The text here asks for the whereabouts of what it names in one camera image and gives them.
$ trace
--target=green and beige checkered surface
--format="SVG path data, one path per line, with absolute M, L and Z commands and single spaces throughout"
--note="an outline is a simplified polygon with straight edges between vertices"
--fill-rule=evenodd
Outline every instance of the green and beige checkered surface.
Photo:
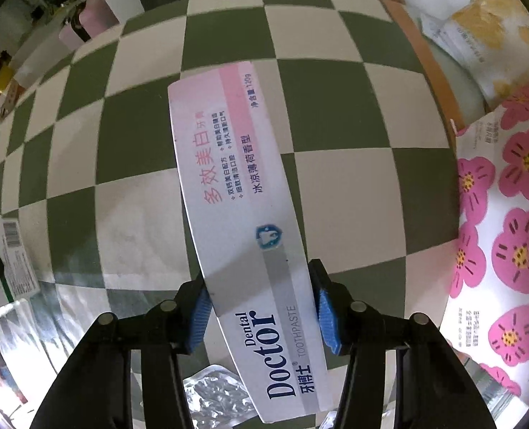
M 0 348 L 27 397 L 43 397 L 100 313 L 142 314 L 197 274 L 167 86 L 238 60 L 256 66 L 308 257 L 385 314 L 409 315 L 437 292 L 446 300 L 454 153 L 380 2 L 177 1 L 59 62 L 0 125 L 0 216 L 18 216 L 41 285 L 0 320 Z M 346 360 L 326 359 L 338 396 Z M 209 363 L 233 366 L 214 317 L 184 377 Z M 132 366 L 142 420 L 139 360 Z

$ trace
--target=clear plastic wrapper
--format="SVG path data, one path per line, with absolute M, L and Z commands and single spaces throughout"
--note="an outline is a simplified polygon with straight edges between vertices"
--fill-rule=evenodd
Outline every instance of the clear plastic wrapper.
M 183 387 L 196 429 L 224 429 L 257 416 L 240 377 L 218 364 L 185 379 Z

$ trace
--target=blue gripper pad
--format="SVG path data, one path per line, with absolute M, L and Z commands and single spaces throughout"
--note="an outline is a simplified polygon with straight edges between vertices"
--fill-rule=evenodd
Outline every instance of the blue gripper pad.
M 324 342 L 332 350 L 334 355 L 338 355 L 341 350 L 341 339 L 338 332 L 338 318 L 334 313 L 332 302 L 325 290 L 320 291 L 320 306 L 318 308 L 318 322 Z
M 189 324 L 189 338 L 185 344 L 187 352 L 193 353 L 195 348 L 203 341 L 205 337 L 206 325 L 209 322 L 213 304 L 209 297 L 209 292 L 203 289 L 199 294 L 195 308 L 191 315 L 191 323 Z

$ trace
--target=white package with pink flowers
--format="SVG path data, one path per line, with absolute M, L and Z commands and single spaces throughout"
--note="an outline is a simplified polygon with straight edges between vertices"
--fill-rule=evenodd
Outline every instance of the white package with pink flowers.
M 459 244 L 441 332 L 529 404 L 529 84 L 456 143 Z

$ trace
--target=white box with barcode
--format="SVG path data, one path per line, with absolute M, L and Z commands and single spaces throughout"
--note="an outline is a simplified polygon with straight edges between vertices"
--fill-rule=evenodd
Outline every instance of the white box with barcode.
M 0 259 L 4 264 L 4 276 L 0 279 L 0 317 L 12 309 L 14 302 L 40 291 L 22 240 L 18 220 L 0 219 Z

